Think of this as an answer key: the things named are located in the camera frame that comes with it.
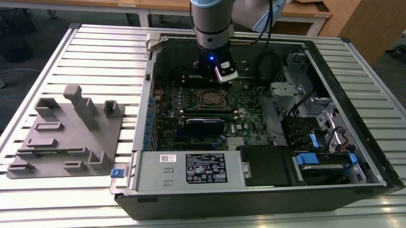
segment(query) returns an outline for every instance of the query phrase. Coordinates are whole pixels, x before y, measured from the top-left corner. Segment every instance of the blue tab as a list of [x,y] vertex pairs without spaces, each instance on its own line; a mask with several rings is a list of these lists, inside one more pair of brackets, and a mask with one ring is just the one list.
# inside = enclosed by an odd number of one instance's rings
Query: blue tab
[[352,163],[358,162],[357,156],[353,153],[350,154],[350,160],[352,160]]
[[318,164],[318,157],[316,153],[301,153],[297,156],[298,165]]
[[318,139],[317,139],[316,134],[310,134],[310,138],[312,138],[312,141],[313,141],[313,145],[316,146],[316,148],[318,148],[320,144],[318,144]]
[[125,178],[125,170],[123,169],[113,169],[110,173],[111,178]]

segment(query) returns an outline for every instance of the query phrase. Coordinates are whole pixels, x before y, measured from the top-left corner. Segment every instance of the white sticker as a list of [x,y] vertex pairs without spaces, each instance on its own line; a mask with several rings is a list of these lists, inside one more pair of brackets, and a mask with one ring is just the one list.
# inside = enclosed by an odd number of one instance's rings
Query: white sticker
[[177,155],[175,154],[162,154],[159,161],[161,162],[177,162]]
[[119,4],[119,6],[125,6],[125,7],[137,7],[137,5],[134,5],[134,4]]
[[226,69],[232,66],[230,62],[227,61],[226,63],[221,64],[222,68]]

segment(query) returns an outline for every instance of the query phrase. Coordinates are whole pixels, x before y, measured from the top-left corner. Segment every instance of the metal bracket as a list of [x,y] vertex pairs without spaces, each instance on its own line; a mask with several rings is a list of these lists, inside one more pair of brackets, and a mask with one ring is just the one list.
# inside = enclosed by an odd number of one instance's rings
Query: metal bracket
[[158,32],[150,32],[147,34],[147,39],[146,39],[146,47],[147,47],[147,51],[154,51],[159,48],[159,44],[161,44],[162,40],[161,40],[161,33]]
[[250,164],[248,162],[242,163],[242,173],[244,173],[245,179],[252,178]]

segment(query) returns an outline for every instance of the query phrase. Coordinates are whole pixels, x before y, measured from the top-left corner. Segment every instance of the floor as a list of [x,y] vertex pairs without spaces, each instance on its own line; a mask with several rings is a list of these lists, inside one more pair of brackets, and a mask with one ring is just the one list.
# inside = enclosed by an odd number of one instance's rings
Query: floor
[[[8,68],[33,68],[42,70],[73,22],[121,26],[129,26],[129,23],[133,26],[139,25],[137,15],[130,15],[127,18],[126,14],[121,13],[58,11],[57,16],[57,19],[50,19],[46,10],[33,10],[31,18],[37,26],[37,31],[29,34],[26,39],[34,49],[35,56],[31,60],[19,64],[10,64],[0,57],[0,72],[3,69]],[[165,20],[167,22],[161,23],[159,18],[153,16],[153,26],[179,29],[191,28],[189,17],[173,16],[171,18],[165,18]],[[245,28],[240,27],[236,27],[236,30],[246,31]],[[386,53],[377,62],[374,70],[405,106],[406,90],[402,82],[406,82],[404,75],[406,71],[406,63],[394,59],[390,54]],[[7,86],[0,89],[0,133],[23,101],[20,97],[26,96],[37,78],[38,73],[33,71],[12,71],[0,74],[0,79],[7,84]]]

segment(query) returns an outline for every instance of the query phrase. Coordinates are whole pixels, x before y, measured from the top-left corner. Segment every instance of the blue drive latch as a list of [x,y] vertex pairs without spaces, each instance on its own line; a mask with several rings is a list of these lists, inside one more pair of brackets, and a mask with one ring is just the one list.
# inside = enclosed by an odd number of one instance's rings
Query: blue drive latch
[[318,139],[317,139],[316,134],[310,134],[310,138],[312,138],[312,141],[313,141],[313,145],[316,146],[316,148],[318,148],[320,144],[318,144]]
[[318,164],[318,157],[316,153],[301,153],[297,156],[298,165]]

